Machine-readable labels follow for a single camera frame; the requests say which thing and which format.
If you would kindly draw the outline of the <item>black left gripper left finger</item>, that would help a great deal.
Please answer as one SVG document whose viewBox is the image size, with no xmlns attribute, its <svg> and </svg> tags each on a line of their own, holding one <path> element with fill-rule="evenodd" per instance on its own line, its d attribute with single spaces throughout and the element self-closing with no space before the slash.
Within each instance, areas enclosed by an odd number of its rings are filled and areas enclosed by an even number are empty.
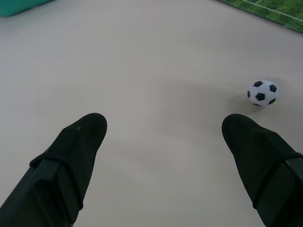
<svg viewBox="0 0 303 227">
<path fill-rule="evenodd" d="M 73 227 L 106 132 L 99 113 L 64 128 L 0 206 L 0 227 Z"/>
</svg>

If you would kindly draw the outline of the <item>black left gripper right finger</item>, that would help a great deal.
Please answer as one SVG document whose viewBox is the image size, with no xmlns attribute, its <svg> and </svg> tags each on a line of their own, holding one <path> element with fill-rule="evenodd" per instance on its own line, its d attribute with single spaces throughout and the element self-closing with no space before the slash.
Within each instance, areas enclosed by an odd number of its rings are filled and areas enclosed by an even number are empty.
<svg viewBox="0 0 303 227">
<path fill-rule="evenodd" d="M 222 134 L 265 227 L 303 227 L 303 154 L 241 114 L 224 119 Z"/>
</svg>

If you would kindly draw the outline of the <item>small soccer ball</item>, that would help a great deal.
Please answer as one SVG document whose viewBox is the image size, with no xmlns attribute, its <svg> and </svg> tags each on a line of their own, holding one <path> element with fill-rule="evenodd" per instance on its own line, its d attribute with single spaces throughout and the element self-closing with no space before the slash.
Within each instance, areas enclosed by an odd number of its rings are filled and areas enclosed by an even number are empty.
<svg viewBox="0 0 303 227">
<path fill-rule="evenodd" d="M 247 91 L 250 102 L 256 106 L 266 107 L 273 104 L 278 97 L 279 89 L 270 80 L 259 80 Z"/>
</svg>

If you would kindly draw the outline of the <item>green turf mat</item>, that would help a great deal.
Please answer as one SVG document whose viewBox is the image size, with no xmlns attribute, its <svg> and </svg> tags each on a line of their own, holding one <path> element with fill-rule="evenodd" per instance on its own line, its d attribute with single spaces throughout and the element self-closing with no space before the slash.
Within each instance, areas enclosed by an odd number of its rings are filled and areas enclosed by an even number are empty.
<svg viewBox="0 0 303 227">
<path fill-rule="evenodd" d="M 218 0 L 303 34 L 303 0 Z"/>
</svg>

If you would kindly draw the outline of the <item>teal green box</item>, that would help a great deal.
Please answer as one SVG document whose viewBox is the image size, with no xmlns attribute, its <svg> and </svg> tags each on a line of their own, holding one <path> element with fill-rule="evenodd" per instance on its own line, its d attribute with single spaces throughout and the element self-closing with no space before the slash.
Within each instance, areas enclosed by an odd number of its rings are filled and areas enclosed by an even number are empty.
<svg viewBox="0 0 303 227">
<path fill-rule="evenodd" d="M 0 0 L 0 17 L 11 17 L 54 0 Z"/>
</svg>

